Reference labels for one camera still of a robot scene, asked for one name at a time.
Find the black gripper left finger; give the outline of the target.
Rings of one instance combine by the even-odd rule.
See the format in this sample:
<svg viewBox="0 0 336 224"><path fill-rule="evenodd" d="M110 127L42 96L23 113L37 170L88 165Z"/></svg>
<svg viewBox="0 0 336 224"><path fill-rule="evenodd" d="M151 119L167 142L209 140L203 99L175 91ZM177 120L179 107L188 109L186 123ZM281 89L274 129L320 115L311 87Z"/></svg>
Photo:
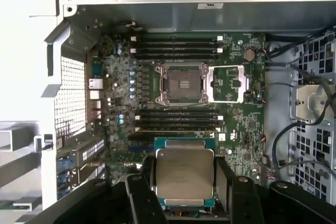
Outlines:
<svg viewBox="0 0 336 224"><path fill-rule="evenodd" d="M167 223L149 180L155 158L145 159L138 174L112 186L92 179L43 210L29 223Z"/></svg>

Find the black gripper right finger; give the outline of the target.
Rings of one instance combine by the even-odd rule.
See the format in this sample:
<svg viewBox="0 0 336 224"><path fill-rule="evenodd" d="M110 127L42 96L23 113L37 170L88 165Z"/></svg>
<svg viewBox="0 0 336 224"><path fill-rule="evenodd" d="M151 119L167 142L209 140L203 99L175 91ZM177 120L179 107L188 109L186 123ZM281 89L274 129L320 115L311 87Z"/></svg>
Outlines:
<svg viewBox="0 0 336 224"><path fill-rule="evenodd" d="M335 206L286 181L268 187L214 159L215 187L231 223L335 223Z"/></svg>

